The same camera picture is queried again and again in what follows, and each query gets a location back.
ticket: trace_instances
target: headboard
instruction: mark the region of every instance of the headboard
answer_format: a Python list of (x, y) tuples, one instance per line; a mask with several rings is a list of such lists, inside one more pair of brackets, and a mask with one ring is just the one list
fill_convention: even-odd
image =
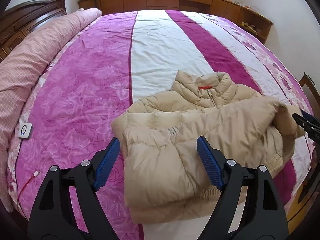
[(0, 62), (29, 33), (62, 15), (66, 15), (64, 0), (34, 0), (5, 11), (0, 18)]

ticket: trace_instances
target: long pink pillow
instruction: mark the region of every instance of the long pink pillow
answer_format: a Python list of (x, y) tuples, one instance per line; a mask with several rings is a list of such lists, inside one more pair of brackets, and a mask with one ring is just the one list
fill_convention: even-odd
[(0, 199), (12, 211), (6, 182), (7, 149), (32, 87), (63, 46), (101, 16), (96, 8), (58, 17), (30, 33), (0, 64)]

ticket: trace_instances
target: metal bolt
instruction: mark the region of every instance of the metal bolt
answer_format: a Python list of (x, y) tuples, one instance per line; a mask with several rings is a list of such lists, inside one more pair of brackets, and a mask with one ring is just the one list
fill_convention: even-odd
[(89, 160), (84, 160), (84, 161), (81, 162), (81, 165), (84, 166), (84, 167), (88, 166), (89, 164), (90, 164)]
[(50, 171), (56, 171), (58, 169), (57, 165), (53, 165), (50, 167)]
[(263, 166), (263, 165), (261, 165), (261, 166), (259, 167), (259, 169), (260, 169), (260, 171), (263, 171), (263, 172), (267, 171), (267, 167), (266, 167), (266, 166)]
[(228, 160), (227, 163), (230, 165), (230, 166), (235, 166), (236, 165), (236, 161), (235, 160)]

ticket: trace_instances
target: blue gripper pad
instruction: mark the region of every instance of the blue gripper pad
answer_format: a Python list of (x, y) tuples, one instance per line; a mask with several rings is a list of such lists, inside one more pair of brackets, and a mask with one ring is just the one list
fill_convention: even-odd
[(110, 146), (109, 150), (103, 157), (102, 161), (100, 162), (96, 170), (96, 180), (93, 184), (96, 191), (98, 191), (101, 187), (103, 187), (106, 184), (112, 167), (115, 164), (116, 159), (119, 155), (119, 152), (120, 142), (118, 139), (116, 139)]
[(204, 140), (199, 137), (197, 140), (197, 151), (203, 163), (203, 166), (209, 176), (211, 184), (216, 186), (218, 190), (222, 190), (224, 183), (222, 181), (221, 169), (213, 157), (211, 150)]

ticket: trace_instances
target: beige puffer jacket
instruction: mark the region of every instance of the beige puffer jacket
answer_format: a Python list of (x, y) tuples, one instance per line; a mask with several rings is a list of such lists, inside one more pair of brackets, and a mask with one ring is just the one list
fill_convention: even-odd
[[(209, 91), (198, 89), (208, 85)], [(226, 73), (199, 77), (178, 71), (170, 90), (136, 101), (112, 123), (125, 158), (124, 197), (132, 221), (212, 213), (220, 192), (198, 156), (201, 135), (227, 159), (250, 168), (263, 164), (274, 177), (291, 158), (294, 139), (304, 134), (293, 112), (300, 110), (234, 84)]]

